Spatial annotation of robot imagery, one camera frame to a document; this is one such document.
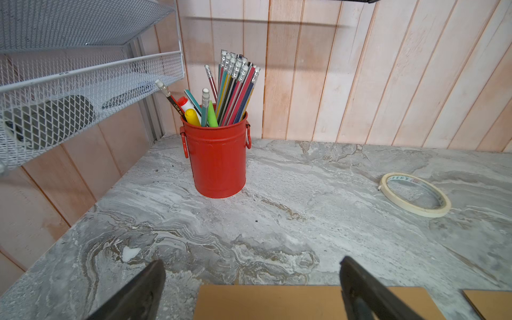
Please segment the brown kraft file bag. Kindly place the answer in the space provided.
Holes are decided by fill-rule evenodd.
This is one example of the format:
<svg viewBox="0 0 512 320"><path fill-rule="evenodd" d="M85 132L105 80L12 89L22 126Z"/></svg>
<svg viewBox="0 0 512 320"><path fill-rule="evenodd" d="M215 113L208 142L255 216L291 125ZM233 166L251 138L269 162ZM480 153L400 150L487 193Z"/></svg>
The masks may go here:
<svg viewBox="0 0 512 320"><path fill-rule="evenodd" d="M421 287L387 287L423 319L443 319ZM202 285L194 319L346 319L341 287Z"/></svg>

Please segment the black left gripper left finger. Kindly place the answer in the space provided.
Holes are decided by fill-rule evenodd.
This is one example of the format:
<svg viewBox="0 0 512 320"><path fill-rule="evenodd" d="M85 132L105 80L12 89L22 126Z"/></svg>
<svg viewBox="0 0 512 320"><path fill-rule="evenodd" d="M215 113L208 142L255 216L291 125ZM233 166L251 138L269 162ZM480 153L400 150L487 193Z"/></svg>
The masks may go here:
<svg viewBox="0 0 512 320"><path fill-rule="evenodd" d="M165 278L163 261L152 261L87 319L156 319Z"/></svg>

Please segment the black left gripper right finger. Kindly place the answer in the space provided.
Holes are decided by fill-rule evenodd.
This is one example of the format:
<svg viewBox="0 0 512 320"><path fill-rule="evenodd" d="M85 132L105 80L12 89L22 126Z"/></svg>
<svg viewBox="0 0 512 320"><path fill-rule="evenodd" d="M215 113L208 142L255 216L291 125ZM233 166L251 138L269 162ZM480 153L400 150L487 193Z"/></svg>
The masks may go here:
<svg viewBox="0 0 512 320"><path fill-rule="evenodd" d="M341 260L339 279L348 319L421 319L352 257Z"/></svg>

